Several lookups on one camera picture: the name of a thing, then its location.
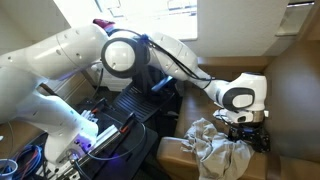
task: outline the wire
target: wire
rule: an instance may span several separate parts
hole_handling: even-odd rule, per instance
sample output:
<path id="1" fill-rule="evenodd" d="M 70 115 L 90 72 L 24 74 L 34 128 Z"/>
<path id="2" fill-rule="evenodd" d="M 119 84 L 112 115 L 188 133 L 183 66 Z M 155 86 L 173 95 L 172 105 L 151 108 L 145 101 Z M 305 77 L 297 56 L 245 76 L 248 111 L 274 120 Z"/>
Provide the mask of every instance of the wire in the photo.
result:
<path id="1" fill-rule="evenodd" d="M 101 83 L 102 83 L 102 78 L 103 78 L 103 68 L 102 68 L 101 71 L 100 71 L 99 82 L 98 82 L 98 84 L 97 84 L 97 87 L 96 87 L 95 92 L 94 92 L 93 95 L 92 95 L 93 98 L 94 98 L 94 97 L 97 95 L 97 93 L 98 93 L 98 90 L 99 90 L 99 88 L 100 88 L 100 86 L 101 86 Z"/>
<path id="2" fill-rule="evenodd" d="M 128 29 L 114 29 L 110 32 L 110 36 L 116 32 L 119 31 L 126 31 L 126 32 L 130 32 L 133 33 L 137 36 L 139 36 L 140 38 L 142 37 L 141 34 L 128 30 Z M 167 50 L 163 49 L 160 45 L 158 45 L 157 43 L 155 43 L 154 41 L 150 40 L 149 38 L 146 38 L 147 42 L 149 43 L 149 45 L 155 49 L 157 49 L 158 51 L 166 54 L 167 56 L 169 56 L 172 61 L 185 73 L 187 74 L 189 77 L 196 79 L 196 80 L 201 80 L 201 81 L 212 81 L 213 78 L 211 77 L 210 79 L 208 78 L 200 78 L 197 74 L 195 74 L 192 70 L 190 70 L 185 64 L 183 64 L 181 61 L 179 61 L 176 57 L 174 57 L 171 53 L 169 53 Z"/>
<path id="3" fill-rule="evenodd" d="M 29 154 L 32 151 L 33 151 L 33 154 L 31 159 L 24 165 L 19 166 L 18 170 L 13 176 L 14 180 L 23 179 L 24 177 L 30 175 L 37 168 L 38 164 L 41 161 L 41 156 L 42 156 L 41 155 L 42 148 L 40 146 L 36 146 L 36 145 L 25 146 L 24 149 L 19 154 L 17 154 L 17 156 L 15 157 L 15 161 L 18 163 L 18 161 L 23 159 L 22 157 L 24 157 L 26 154 Z"/>
<path id="4" fill-rule="evenodd" d="M 10 132 L 11 132 L 11 148 L 10 148 L 10 151 L 9 151 L 8 158 L 7 158 L 7 160 L 6 160 L 6 163 L 5 163 L 5 165 L 3 166 L 4 168 L 2 169 L 0 175 L 2 175 L 3 173 L 5 173 L 6 167 L 7 167 L 8 163 L 9 163 L 10 155 L 11 155 L 11 153 L 12 153 L 12 151 L 13 151 L 13 144 L 14 144 L 14 135 L 13 135 L 12 126 L 11 126 L 10 121 L 8 121 L 7 123 L 8 123 L 8 126 L 9 126 L 9 128 L 10 128 Z"/>
<path id="5" fill-rule="evenodd" d="M 86 180 L 91 180 L 91 178 L 81 169 L 78 161 L 75 161 L 73 167 L 79 172 L 79 174 Z"/>
<path id="6" fill-rule="evenodd" d="M 129 153 L 131 153 L 133 150 L 135 150 L 141 143 L 142 141 L 144 140 L 145 136 L 146 136 L 146 127 L 143 123 L 139 122 L 139 124 L 142 126 L 143 128 L 143 136 L 141 137 L 140 141 L 133 147 L 131 148 L 130 150 L 128 150 L 127 152 L 119 155 L 119 156 L 116 156 L 116 157 L 112 157 L 112 158 L 99 158 L 99 157 L 95 157 L 93 156 L 92 154 L 90 153 L 87 153 L 87 155 L 92 158 L 92 159 L 95 159 L 95 160 L 99 160 L 99 161 L 110 161 L 110 160 L 114 160 L 114 159 L 117 159 L 117 158 L 120 158 L 120 157 L 123 157 Z"/>

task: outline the crumpled cloth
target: crumpled cloth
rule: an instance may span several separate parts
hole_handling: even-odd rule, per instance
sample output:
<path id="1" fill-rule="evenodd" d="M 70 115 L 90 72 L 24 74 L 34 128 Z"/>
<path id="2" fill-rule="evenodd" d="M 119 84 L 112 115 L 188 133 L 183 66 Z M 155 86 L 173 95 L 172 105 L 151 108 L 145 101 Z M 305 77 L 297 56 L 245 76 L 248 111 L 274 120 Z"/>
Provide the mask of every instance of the crumpled cloth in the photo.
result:
<path id="1" fill-rule="evenodd" d="M 240 178 L 248 167 L 254 151 L 245 142 L 229 141 L 204 118 L 195 121 L 186 132 L 181 149 L 196 154 L 200 180 L 233 180 Z"/>

